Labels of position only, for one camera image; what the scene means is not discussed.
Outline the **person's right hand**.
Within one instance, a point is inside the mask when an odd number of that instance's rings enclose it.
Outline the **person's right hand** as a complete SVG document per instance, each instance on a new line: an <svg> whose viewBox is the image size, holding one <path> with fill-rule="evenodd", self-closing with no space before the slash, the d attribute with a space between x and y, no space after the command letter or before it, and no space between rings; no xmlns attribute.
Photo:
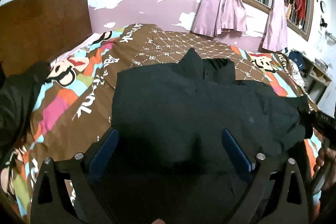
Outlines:
<svg viewBox="0 0 336 224"><path fill-rule="evenodd" d="M335 184L335 150L321 148L315 161L312 181L313 194L328 190Z"/></svg>

